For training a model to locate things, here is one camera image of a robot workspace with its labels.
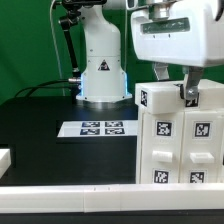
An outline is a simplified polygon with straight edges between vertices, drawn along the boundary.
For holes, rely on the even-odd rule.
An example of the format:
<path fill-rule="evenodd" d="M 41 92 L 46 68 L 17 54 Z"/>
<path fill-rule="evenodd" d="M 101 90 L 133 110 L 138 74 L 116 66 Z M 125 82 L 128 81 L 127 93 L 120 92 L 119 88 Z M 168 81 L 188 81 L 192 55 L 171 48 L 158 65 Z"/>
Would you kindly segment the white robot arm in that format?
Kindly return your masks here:
<path fill-rule="evenodd" d="M 123 1 L 131 12 L 137 58 L 151 61 L 158 79 L 168 78 L 168 65 L 181 65 L 182 97 L 195 99 L 203 69 L 224 64 L 224 0 Z M 87 101 L 115 102 L 129 96 L 120 67 L 120 32 L 102 13 L 117 5 L 117 0 L 108 0 L 81 8 L 87 59 L 81 96 Z"/>

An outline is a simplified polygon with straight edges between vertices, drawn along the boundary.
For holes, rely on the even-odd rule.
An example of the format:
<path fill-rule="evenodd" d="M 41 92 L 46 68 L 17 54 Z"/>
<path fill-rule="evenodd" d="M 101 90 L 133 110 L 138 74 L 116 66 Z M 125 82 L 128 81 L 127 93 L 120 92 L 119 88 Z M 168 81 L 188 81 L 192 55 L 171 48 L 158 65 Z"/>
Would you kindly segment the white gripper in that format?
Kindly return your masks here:
<path fill-rule="evenodd" d="M 158 81 L 169 79 L 166 63 L 185 65 L 185 100 L 198 97 L 202 67 L 224 64 L 222 0 L 178 0 L 169 7 L 169 17 L 157 21 L 150 18 L 148 9 L 135 11 L 131 31 L 137 58 L 154 62 Z"/>

